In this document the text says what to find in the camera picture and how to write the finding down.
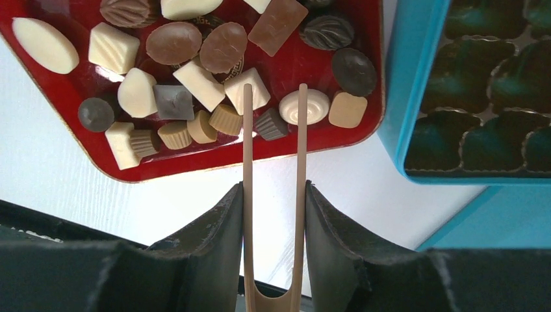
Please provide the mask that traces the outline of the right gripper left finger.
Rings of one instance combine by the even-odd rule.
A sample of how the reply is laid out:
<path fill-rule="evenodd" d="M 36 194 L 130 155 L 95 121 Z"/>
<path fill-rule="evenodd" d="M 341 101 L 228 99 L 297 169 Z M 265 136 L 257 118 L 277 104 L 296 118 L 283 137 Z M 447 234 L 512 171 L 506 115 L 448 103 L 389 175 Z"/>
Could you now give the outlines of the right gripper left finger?
<path fill-rule="evenodd" d="M 1 238 L 2 311 L 234 311 L 243 186 L 145 250 L 122 240 Z"/>

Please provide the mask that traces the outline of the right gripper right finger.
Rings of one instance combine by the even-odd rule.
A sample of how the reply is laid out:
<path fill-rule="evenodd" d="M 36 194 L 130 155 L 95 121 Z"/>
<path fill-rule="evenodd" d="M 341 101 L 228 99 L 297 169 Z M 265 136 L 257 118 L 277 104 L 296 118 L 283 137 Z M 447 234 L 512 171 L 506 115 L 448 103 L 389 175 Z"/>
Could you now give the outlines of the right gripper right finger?
<path fill-rule="evenodd" d="M 340 212 L 310 181 L 305 241 L 315 311 L 550 310 L 550 250 L 416 252 Z"/>

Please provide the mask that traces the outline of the wooden tongs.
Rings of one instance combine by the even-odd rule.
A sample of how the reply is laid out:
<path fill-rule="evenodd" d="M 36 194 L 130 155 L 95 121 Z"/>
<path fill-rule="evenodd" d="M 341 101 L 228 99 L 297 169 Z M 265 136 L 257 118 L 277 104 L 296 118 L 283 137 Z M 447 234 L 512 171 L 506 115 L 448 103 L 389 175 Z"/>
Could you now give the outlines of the wooden tongs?
<path fill-rule="evenodd" d="M 305 188 L 307 162 L 307 85 L 301 84 L 298 98 L 298 143 L 296 170 L 296 214 L 294 264 L 290 289 L 277 298 L 269 298 L 258 290 L 253 264 L 253 91 L 244 85 L 243 119 L 243 234 L 244 290 L 246 311 L 299 311 L 301 306 L 304 245 Z"/>

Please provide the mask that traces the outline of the teal chocolate box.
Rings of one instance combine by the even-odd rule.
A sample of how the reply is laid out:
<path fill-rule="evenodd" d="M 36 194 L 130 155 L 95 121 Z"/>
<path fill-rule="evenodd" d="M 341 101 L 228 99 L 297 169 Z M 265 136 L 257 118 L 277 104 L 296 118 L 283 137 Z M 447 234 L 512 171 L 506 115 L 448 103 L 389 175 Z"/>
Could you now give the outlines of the teal chocolate box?
<path fill-rule="evenodd" d="M 379 137 L 417 183 L 550 184 L 550 2 L 398 1 Z"/>

